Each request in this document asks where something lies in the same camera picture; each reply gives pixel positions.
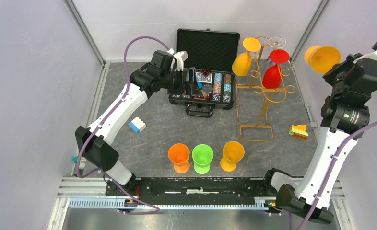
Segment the yellow wine glass back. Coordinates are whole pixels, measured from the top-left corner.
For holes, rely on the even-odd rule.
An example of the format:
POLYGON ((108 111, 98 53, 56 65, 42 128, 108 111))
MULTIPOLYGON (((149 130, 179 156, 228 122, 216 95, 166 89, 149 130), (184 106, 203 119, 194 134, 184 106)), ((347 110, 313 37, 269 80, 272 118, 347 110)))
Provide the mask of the yellow wine glass back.
POLYGON ((333 46, 311 46, 304 53, 304 61, 317 73, 327 73, 336 64, 340 64, 342 55, 333 46))

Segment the yellow wine glass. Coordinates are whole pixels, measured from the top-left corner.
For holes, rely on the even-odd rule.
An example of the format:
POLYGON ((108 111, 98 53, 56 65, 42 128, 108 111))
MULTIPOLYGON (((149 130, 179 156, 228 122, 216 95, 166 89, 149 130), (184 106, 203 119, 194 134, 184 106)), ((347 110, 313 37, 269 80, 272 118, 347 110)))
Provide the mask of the yellow wine glass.
POLYGON ((223 157, 220 161, 221 168, 226 172, 233 171, 237 164, 243 159, 245 149, 237 141, 229 141, 223 147, 223 157))
POLYGON ((246 76, 249 73, 253 62, 250 53, 258 52, 261 49, 261 43, 256 38, 248 37, 244 39, 243 47, 246 52, 238 55, 232 64, 233 73, 239 77, 246 76))
POLYGON ((304 61, 317 73, 327 73, 336 64, 340 64, 342 55, 333 46, 311 46, 304 53, 304 61))

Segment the gold wine glass rack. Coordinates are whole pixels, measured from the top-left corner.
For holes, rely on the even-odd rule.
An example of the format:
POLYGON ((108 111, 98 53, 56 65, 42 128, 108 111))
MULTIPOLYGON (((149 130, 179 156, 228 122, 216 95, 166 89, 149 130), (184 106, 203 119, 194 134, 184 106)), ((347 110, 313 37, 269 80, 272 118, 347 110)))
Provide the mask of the gold wine glass rack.
POLYGON ((283 81, 284 77, 288 77, 291 74, 291 70, 288 68, 283 68, 280 64, 281 70, 281 79, 282 83, 279 88, 276 89, 266 89, 262 85, 263 79, 263 66, 268 58, 268 55, 272 48, 268 45, 268 39, 270 37, 266 36, 258 36, 256 37, 257 40, 261 43, 261 49, 258 52, 251 52, 251 57, 253 59, 250 71, 247 75, 251 76, 251 82, 248 84, 241 84, 235 82, 235 89, 236 93, 238 93, 239 89, 250 89, 253 90, 256 94, 263 95, 263 108, 262 111, 256 121, 255 124, 244 124, 240 122, 239 118, 239 109, 240 106, 237 106, 237 120, 239 122, 239 130, 240 136, 239 139, 241 141, 254 141, 254 142, 269 142, 274 138, 274 132, 272 124, 268 121, 268 108, 270 103, 281 103, 286 100, 287 95, 292 94, 295 92, 295 86, 293 85, 286 85, 283 81), (250 128, 259 128, 259 129, 266 129, 269 130, 271 136, 268 139, 244 139, 243 138, 243 129, 250 129, 250 128))

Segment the green plastic wine glass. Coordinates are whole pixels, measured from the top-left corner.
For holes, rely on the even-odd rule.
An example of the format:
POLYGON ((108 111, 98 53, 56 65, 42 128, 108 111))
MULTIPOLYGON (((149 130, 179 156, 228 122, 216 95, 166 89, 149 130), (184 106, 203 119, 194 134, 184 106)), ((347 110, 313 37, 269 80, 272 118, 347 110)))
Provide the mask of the green plastic wine glass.
POLYGON ((214 152, 206 144, 199 144, 192 150, 194 170, 198 174, 206 174, 211 168, 214 152))

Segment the orange plastic wine glass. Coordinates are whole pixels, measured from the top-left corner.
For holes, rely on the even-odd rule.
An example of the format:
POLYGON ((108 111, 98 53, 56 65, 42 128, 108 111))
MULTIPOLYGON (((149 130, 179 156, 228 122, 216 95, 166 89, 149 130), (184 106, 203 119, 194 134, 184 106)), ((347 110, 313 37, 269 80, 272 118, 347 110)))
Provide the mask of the orange plastic wine glass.
POLYGON ((190 149, 185 144, 177 143, 171 146, 168 150, 168 157, 177 173, 184 174, 189 170, 190 149))

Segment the red plastic wine glass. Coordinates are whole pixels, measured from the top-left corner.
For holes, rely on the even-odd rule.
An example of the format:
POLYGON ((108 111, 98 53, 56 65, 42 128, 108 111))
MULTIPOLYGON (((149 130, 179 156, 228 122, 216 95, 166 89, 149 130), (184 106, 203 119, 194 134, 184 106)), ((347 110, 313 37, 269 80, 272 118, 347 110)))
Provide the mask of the red plastic wine glass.
POLYGON ((270 52, 269 58, 263 67, 264 74, 262 85, 266 89, 276 89, 280 87, 282 79, 279 65, 286 63, 289 59, 289 53, 283 49, 276 49, 270 52))

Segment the clear wine glass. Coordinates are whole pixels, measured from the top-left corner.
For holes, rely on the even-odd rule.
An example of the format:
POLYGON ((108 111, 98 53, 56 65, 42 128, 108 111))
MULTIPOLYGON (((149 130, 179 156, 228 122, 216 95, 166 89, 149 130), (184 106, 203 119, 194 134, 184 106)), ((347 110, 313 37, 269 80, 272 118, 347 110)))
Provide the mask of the clear wine glass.
POLYGON ((280 36, 274 36, 268 39, 268 45, 272 48, 270 51, 268 58, 264 64, 264 69, 267 70, 268 68, 280 63, 286 62, 288 59, 286 54, 284 54, 283 48, 286 46, 287 42, 284 38, 280 36))

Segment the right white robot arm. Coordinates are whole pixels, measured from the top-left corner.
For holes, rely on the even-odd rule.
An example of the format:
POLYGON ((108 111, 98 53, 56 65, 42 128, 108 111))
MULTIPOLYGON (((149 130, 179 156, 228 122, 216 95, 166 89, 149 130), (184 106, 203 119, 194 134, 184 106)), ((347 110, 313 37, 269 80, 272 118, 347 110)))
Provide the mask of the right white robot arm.
POLYGON ((272 168, 262 182, 265 194, 276 195, 278 209, 303 219, 299 229, 309 221, 332 223, 330 195, 342 165, 362 134, 377 126, 366 106, 377 90, 377 51, 331 62, 323 79, 332 92, 321 109, 321 134, 305 176, 295 184, 291 175, 272 168))

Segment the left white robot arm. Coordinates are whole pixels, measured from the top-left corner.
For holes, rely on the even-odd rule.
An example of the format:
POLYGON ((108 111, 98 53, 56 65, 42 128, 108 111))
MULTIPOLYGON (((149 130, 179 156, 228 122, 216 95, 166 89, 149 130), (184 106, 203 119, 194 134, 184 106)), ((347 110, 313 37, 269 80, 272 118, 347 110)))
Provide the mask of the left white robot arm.
POLYGON ((184 62, 186 51, 157 50, 152 60, 135 70, 116 100, 88 127, 75 131, 80 157, 118 182, 118 190, 131 195, 136 183, 133 173, 119 160, 119 153, 111 146, 115 136, 131 115, 154 93, 166 89, 168 94, 183 93, 186 83, 184 62))

